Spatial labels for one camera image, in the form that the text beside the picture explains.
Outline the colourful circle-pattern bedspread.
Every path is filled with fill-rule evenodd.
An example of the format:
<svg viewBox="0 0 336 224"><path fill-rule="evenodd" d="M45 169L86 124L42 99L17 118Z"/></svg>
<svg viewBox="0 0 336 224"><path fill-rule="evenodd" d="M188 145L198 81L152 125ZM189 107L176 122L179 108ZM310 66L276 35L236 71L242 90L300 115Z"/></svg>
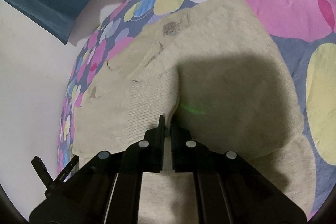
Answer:
<svg viewBox="0 0 336 224"><path fill-rule="evenodd" d="M60 117L58 169L75 156L75 109L109 53L119 53L144 26L210 0L126 0L89 36L72 69ZM303 135L315 161L309 219L335 184L335 0L244 0L275 42L303 115Z"/></svg>

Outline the beige knit sweater with flowers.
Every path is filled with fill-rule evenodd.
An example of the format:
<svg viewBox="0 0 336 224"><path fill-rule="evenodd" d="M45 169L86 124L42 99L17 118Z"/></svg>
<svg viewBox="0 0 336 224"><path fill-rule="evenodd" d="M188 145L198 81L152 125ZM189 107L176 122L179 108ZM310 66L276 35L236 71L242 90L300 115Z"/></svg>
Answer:
<svg viewBox="0 0 336 224"><path fill-rule="evenodd" d="M86 164L176 115L215 152L235 151L309 214L315 161L277 45L244 0L210 0L144 26L109 53L79 108L72 153Z"/></svg>

